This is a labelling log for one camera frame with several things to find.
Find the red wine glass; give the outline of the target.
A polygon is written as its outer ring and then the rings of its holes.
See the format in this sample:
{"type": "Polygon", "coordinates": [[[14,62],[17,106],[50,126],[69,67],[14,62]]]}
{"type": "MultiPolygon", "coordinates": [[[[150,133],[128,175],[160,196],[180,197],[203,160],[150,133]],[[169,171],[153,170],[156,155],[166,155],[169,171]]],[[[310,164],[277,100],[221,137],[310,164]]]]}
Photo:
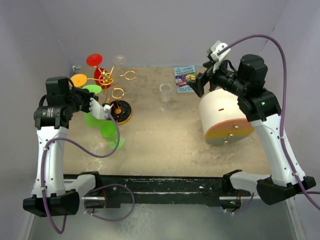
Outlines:
{"type": "Polygon", "coordinates": [[[95,68],[93,78],[95,83],[100,86],[102,89],[108,89],[110,85],[103,85],[104,76],[103,72],[107,73],[107,71],[100,67],[100,64],[103,62],[103,56],[99,53],[93,53],[89,55],[86,59],[86,63],[88,66],[95,68]]]}

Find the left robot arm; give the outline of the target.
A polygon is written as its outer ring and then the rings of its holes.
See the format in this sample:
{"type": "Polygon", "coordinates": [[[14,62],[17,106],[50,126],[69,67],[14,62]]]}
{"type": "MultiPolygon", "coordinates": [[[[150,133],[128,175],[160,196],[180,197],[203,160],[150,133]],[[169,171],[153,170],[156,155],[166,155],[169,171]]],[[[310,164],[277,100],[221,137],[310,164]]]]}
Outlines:
{"type": "Polygon", "coordinates": [[[48,78],[46,95],[33,114],[37,142],[37,174],[31,196],[23,200],[23,209],[38,217],[75,215],[80,199],[89,193],[98,196],[103,184],[97,171],[80,173],[71,183],[64,182],[64,149],[69,123],[74,113],[90,110],[96,100],[87,89],[74,86],[65,77],[48,78]]]}

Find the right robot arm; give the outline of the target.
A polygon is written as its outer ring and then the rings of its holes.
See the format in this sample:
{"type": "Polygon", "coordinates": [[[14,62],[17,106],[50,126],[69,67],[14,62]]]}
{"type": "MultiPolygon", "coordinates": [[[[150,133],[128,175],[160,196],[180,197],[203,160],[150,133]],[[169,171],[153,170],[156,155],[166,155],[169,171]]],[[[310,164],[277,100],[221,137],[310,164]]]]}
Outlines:
{"type": "Polygon", "coordinates": [[[281,118],[284,110],[275,94],[264,87],[268,72],[264,59],[246,54],[238,69],[234,69],[229,60],[223,60],[217,70],[214,64],[213,60],[205,62],[205,72],[198,73],[195,81],[188,85],[198,97],[204,95],[206,84],[210,91],[219,87],[237,96],[239,109],[257,132],[271,168],[270,176],[242,170],[229,172],[223,176],[223,192],[228,196],[239,190],[256,193],[265,204],[274,205],[315,187],[315,179],[300,168],[292,150],[283,149],[285,132],[281,129],[281,118]]]}

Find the orange wine glass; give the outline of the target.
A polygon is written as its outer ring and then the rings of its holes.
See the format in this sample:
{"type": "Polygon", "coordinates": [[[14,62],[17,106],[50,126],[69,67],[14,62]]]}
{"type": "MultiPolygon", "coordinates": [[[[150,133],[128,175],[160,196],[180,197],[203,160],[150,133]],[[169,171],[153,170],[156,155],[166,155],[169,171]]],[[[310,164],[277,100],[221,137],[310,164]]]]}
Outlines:
{"type": "Polygon", "coordinates": [[[70,80],[72,81],[73,85],[77,88],[82,88],[86,82],[88,81],[88,77],[85,74],[78,73],[73,75],[70,80]]]}

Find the gold wine glass rack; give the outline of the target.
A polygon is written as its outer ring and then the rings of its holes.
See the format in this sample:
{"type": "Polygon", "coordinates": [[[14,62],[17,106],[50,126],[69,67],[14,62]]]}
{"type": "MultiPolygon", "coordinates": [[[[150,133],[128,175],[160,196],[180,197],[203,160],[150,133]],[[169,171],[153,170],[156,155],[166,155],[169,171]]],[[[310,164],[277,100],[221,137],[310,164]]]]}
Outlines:
{"type": "MultiPolygon", "coordinates": [[[[108,89],[102,89],[100,93],[105,96],[105,100],[103,102],[111,106],[111,115],[116,120],[118,125],[123,125],[130,120],[133,111],[131,105],[127,101],[123,100],[125,93],[122,88],[118,87],[116,79],[124,76],[126,80],[131,82],[136,78],[136,72],[129,70],[126,71],[124,75],[114,77],[114,68],[115,66],[113,63],[113,66],[110,70],[105,69],[107,73],[102,73],[104,78],[103,85],[110,85],[110,87],[108,89]]],[[[90,80],[94,81],[93,85],[97,85],[94,77],[90,78],[90,80]]]]}

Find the clear wine glass front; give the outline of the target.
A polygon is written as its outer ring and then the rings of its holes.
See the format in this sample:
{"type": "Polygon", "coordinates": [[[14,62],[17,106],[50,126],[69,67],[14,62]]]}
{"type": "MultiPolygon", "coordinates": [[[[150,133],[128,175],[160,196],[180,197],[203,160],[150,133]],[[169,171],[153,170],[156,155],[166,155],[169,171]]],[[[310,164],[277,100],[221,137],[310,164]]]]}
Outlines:
{"type": "Polygon", "coordinates": [[[123,55],[116,55],[112,62],[114,64],[114,77],[118,77],[115,81],[117,83],[117,86],[121,89],[123,89],[125,94],[128,94],[132,90],[131,82],[127,79],[125,79],[124,74],[126,71],[123,69],[123,65],[125,64],[126,58],[123,55]]]}

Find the white round drawer box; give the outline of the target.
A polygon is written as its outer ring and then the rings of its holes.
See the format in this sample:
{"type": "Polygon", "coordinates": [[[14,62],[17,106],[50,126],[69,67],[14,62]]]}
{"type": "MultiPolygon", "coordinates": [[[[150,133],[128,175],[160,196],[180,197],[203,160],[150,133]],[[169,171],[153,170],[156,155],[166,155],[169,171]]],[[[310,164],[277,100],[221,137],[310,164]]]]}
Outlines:
{"type": "Polygon", "coordinates": [[[214,90],[201,99],[199,116],[208,144],[230,144],[254,132],[238,106],[238,97],[223,89],[214,90]]]}

